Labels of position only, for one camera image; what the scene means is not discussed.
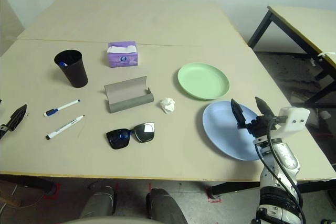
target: cable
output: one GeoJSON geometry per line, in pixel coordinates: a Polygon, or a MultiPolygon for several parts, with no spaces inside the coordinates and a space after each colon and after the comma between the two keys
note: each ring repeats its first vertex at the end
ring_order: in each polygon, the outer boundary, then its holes
{"type": "Polygon", "coordinates": [[[297,185],[294,183],[294,181],[291,179],[291,177],[289,176],[289,174],[287,173],[287,171],[285,170],[283,164],[280,162],[276,152],[274,151],[273,148],[273,143],[271,140],[271,128],[273,126],[273,124],[275,123],[275,120],[272,119],[269,121],[268,125],[267,125],[267,141],[268,141],[268,145],[269,148],[274,156],[274,159],[276,160],[276,162],[278,163],[278,165],[280,166],[280,169],[282,170],[282,172],[284,173],[284,175],[286,176],[286,178],[289,180],[289,182],[291,183],[292,187],[294,188],[295,192],[297,193],[298,197],[299,197],[299,205],[300,207],[303,207],[303,199],[301,196],[301,192],[299,191],[297,185]]]}
{"type": "Polygon", "coordinates": [[[30,204],[30,205],[27,205],[27,206],[23,206],[23,207],[13,207],[13,206],[8,205],[8,207],[10,207],[10,208],[15,208],[15,209],[32,207],[32,206],[36,205],[37,203],[39,203],[39,202],[43,199],[44,196],[45,196],[45,194],[43,193],[43,195],[42,195],[37,201],[35,201],[34,203],[32,203],[32,204],[30,204]]]}
{"type": "Polygon", "coordinates": [[[295,203],[295,205],[297,206],[297,208],[300,211],[300,214],[302,216],[302,222],[303,224],[306,224],[306,217],[302,211],[302,208],[300,207],[298,201],[296,200],[296,198],[294,197],[294,195],[288,190],[288,188],[283,184],[283,182],[277,177],[277,175],[275,175],[275,173],[271,170],[271,168],[269,168],[269,166],[265,163],[263,157],[261,156],[261,154],[259,153],[258,147],[255,146],[256,152],[258,154],[258,157],[260,159],[260,161],[263,163],[263,165],[266,167],[266,169],[272,174],[272,176],[279,182],[279,184],[285,189],[285,191],[288,193],[288,195],[290,196],[291,200],[295,203]]]}
{"type": "MultiPolygon", "coordinates": [[[[12,193],[10,194],[11,196],[13,196],[13,194],[14,194],[15,191],[16,191],[16,189],[17,189],[17,185],[15,185],[15,187],[14,187],[12,193]]],[[[0,217],[1,217],[1,214],[2,214],[2,212],[3,212],[3,210],[5,209],[6,206],[7,206],[7,203],[4,203],[4,205],[3,205],[2,208],[0,209],[0,217]]]]}

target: blue plate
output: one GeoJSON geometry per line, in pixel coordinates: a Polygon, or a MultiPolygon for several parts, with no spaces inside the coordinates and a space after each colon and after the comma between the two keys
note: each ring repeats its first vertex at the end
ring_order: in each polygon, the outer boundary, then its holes
{"type": "MultiPolygon", "coordinates": [[[[248,107],[240,106],[246,123],[257,117],[248,107]]],[[[206,107],[203,112],[203,127],[211,142],[225,154],[244,161],[259,159],[253,144],[255,138],[247,129],[237,129],[231,102],[219,101],[206,107]]]]}

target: table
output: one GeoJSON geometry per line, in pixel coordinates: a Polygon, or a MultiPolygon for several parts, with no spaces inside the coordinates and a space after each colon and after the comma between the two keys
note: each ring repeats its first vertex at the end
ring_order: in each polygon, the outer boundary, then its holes
{"type": "MultiPolygon", "coordinates": [[[[27,103],[27,116],[14,132],[2,138],[2,174],[96,178],[156,178],[178,180],[258,181],[260,161],[243,162],[221,154],[207,139],[202,113],[211,101],[186,95],[176,73],[182,65],[201,61],[219,67],[231,83],[223,97],[258,111],[254,96],[268,102],[276,112],[288,101],[263,68],[253,51],[225,44],[220,47],[139,45],[137,67],[110,68],[107,44],[101,42],[42,41],[20,39],[1,57],[0,87],[4,122],[27,103]],[[89,82],[73,88],[54,64],[54,55],[77,49],[89,82]],[[147,75],[154,103],[109,113],[104,85],[147,75]],[[163,113],[158,103],[165,97],[176,101],[176,110],[163,113]],[[58,105],[81,99],[49,118],[43,113],[58,105]],[[45,135],[76,116],[85,118],[51,141],[45,135]],[[105,133],[143,122],[155,122],[155,139],[113,150],[105,133]]],[[[286,139],[301,163],[299,179],[329,179],[335,172],[307,130],[286,139]]]]}
{"type": "Polygon", "coordinates": [[[171,0],[56,0],[19,39],[221,46],[245,42],[211,2],[171,0]]]}
{"type": "MultiPolygon", "coordinates": [[[[222,10],[212,3],[159,0],[56,0],[0,58],[0,120],[28,104],[26,118],[0,143],[0,173],[32,176],[259,181],[262,164],[220,153],[207,138],[202,113],[212,101],[189,97],[177,82],[189,62],[215,65],[228,76],[223,97],[258,112],[254,96],[275,111],[289,103],[222,10]],[[107,42],[136,40],[139,66],[109,68],[107,42]],[[54,56],[77,49],[89,82],[70,86],[54,56]],[[109,113],[104,85],[147,75],[154,103],[109,113]],[[159,101],[172,97],[166,115],[159,101]],[[74,99],[49,118],[43,113],[74,99]],[[74,117],[85,118],[51,141],[45,135],[74,117]],[[155,138],[110,148],[105,133],[155,122],[155,138]]],[[[307,130],[286,139],[301,163],[301,180],[335,172],[307,130]]]]}
{"type": "Polygon", "coordinates": [[[336,56],[322,52],[335,52],[336,46],[336,12],[303,7],[268,6],[268,12],[248,42],[254,48],[271,22],[281,28],[294,40],[315,63],[323,68],[316,76],[317,80],[330,75],[334,81],[317,94],[309,98],[303,106],[309,108],[336,108],[336,104],[316,103],[332,91],[336,90],[336,56]]]}

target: gray pants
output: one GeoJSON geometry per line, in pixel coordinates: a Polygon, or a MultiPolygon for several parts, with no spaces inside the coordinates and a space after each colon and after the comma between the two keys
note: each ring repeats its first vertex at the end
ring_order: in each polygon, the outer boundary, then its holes
{"type": "MultiPolygon", "coordinates": [[[[116,194],[112,187],[95,193],[86,203],[80,219],[110,216],[116,207],[116,194]]],[[[163,189],[152,189],[146,196],[148,217],[164,224],[187,224],[176,201],[163,189]]]]}

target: black cable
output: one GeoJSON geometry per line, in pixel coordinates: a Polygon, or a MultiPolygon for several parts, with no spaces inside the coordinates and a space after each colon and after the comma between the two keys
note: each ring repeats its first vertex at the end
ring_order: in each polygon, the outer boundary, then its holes
{"type": "Polygon", "coordinates": [[[277,177],[277,175],[275,175],[275,173],[271,170],[271,168],[269,168],[269,166],[265,163],[263,157],[261,156],[261,154],[259,153],[258,147],[255,146],[256,148],[256,152],[258,154],[258,157],[260,159],[260,161],[263,163],[263,165],[266,167],[266,169],[272,174],[272,176],[279,182],[279,184],[285,189],[285,191],[288,193],[288,195],[290,196],[291,200],[294,202],[294,204],[296,205],[296,207],[299,209],[300,214],[302,216],[302,222],[303,224],[306,224],[306,217],[302,211],[302,208],[300,207],[298,201],[296,200],[296,198],[294,197],[294,195],[288,190],[288,188],[283,184],[283,182],[277,177]]]}
{"type": "Polygon", "coordinates": [[[300,190],[298,189],[298,187],[294,183],[294,181],[291,179],[291,177],[289,176],[289,174],[285,170],[283,164],[280,162],[280,160],[279,160],[276,152],[274,151],[273,143],[272,143],[272,139],[271,139],[271,128],[272,128],[272,126],[273,126],[274,123],[275,123],[275,120],[272,119],[271,121],[269,121],[269,123],[267,125],[267,141],[268,141],[269,148],[270,148],[270,150],[271,150],[271,152],[272,152],[272,154],[274,156],[274,159],[276,160],[276,162],[280,166],[280,169],[282,170],[282,172],[284,173],[284,175],[286,176],[286,178],[289,180],[289,182],[291,183],[292,187],[296,191],[296,193],[297,193],[297,195],[299,197],[299,205],[300,205],[300,207],[303,207],[303,199],[302,199],[300,190]]]}

